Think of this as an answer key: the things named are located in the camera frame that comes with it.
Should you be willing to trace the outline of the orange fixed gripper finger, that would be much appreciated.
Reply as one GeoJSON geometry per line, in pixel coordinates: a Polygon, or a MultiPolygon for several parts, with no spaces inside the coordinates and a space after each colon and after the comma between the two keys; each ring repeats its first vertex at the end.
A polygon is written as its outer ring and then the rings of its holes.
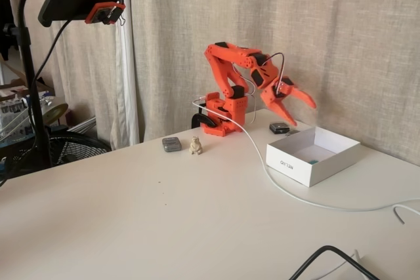
{"type": "Polygon", "coordinates": [[[269,104],[269,109],[273,111],[277,116],[282,118],[286,123],[295,127],[297,126],[297,122],[285,108],[281,100],[274,100],[271,102],[269,104]]]}

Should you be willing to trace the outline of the orange moving gripper finger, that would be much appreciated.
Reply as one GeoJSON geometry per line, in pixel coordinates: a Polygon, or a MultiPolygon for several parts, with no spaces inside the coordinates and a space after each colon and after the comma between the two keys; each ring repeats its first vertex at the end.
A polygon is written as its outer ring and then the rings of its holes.
{"type": "Polygon", "coordinates": [[[311,108],[316,108],[317,105],[315,103],[315,101],[313,100],[313,98],[307,94],[306,92],[300,90],[297,87],[293,87],[291,90],[291,95],[294,96],[295,98],[303,101],[306,105],[310,106],[311,108]]]}

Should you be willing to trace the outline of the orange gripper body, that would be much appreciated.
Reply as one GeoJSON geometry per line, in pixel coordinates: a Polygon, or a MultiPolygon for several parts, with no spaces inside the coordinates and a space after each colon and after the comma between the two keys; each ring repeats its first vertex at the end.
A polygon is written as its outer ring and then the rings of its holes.
{"type": "Polygon", "coordinates": [[[285,76],[269,84],[261,92],[261,99],[270,110],[285,110],[283,100],[292,93],[293,89],[294,82],[285,76]]]}

